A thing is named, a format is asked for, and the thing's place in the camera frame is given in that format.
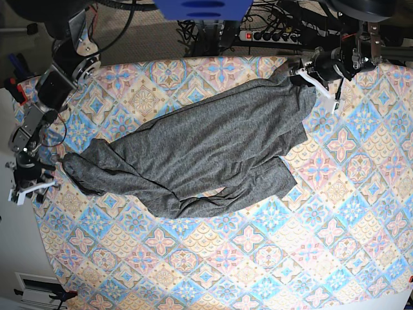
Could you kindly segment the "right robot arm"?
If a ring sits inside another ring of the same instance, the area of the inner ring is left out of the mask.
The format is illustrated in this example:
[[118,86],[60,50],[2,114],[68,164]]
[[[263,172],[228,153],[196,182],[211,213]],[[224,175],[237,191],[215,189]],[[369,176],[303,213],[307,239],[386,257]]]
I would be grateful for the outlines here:
[[38,149],[46,145],[41,134],[60,117],[70,93],[99,68],[100,55],[107,47],[78,51],[87,34],[85,10],[91,1],[9,1],[8,4],[17,15],[43,23],[56,40],[52,63],[35,86],[37,101],[27,108],[22,125],[15,128],[8,142],[15,156],[13,162],[6,164],[14,175],[8,199],[22,205],[32,194],[43,202],[47,190],[58,187],[49,174],[55,167],[42,163],[37,155]]

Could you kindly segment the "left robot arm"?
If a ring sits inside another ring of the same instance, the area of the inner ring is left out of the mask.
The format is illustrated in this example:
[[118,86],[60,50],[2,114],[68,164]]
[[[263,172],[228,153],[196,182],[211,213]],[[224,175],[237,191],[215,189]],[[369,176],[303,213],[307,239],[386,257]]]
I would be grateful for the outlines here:
[[289,64],[290,80],[295,85],[308,85],[299,70],[323,86],[334,80],[351,81],[360,73],[375,69],[381,63],[382,39],[379,23],[392,17],[396,1],[320,1],[327,19],[338,27],[338,35],[327,38],[314,54],[298,63]]

